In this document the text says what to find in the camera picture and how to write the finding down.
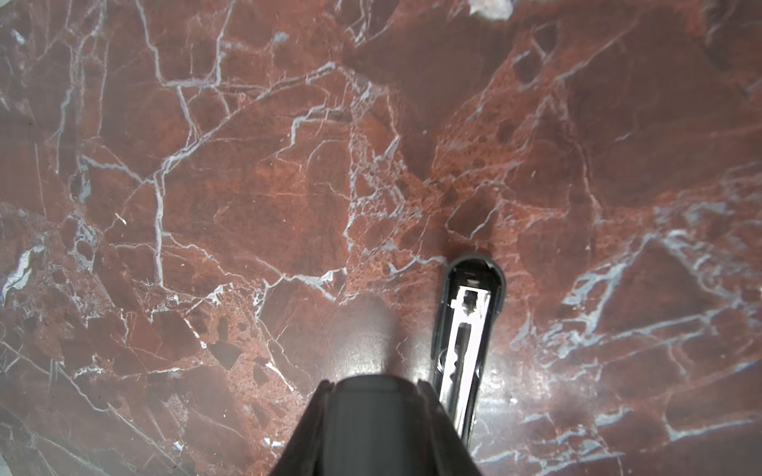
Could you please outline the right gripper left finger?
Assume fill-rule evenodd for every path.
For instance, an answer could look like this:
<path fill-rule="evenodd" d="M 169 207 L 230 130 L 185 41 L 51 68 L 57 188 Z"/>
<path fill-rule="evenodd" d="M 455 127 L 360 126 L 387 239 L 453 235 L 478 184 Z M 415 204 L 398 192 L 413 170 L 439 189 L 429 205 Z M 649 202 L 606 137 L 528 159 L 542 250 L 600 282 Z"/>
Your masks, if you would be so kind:
<path fill-rule="evenodd" d="M 281 457 L 271 469 L 270 476 L 317 474 L 323 413 L 334 386 L 327 380 L 317 385 Z"/>

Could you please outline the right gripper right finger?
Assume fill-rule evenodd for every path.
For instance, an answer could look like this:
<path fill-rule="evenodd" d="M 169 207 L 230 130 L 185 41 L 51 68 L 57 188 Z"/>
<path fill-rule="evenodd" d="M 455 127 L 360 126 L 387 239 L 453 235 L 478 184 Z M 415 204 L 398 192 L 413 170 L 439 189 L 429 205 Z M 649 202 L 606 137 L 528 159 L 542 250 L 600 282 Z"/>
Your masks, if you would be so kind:
<path fill-rule="evenodd" d="M 419 380 L 417 389 L 426 402 L 435 475 L 482 476 L 432 385 Z"/>

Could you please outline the black stapler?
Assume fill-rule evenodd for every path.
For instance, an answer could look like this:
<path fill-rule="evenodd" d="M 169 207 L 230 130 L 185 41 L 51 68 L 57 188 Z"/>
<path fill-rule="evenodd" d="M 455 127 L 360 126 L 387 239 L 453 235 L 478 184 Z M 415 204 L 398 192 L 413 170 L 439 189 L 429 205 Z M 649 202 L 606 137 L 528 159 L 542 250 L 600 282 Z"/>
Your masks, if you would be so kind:
<path fill-rule="evenodd" d="M 464 444 L 470 443 L 490 335 L 504 298 L 504 274 L 490 258 L 464 255 L 446 268 L 431 347 L 431 379 Z"/>

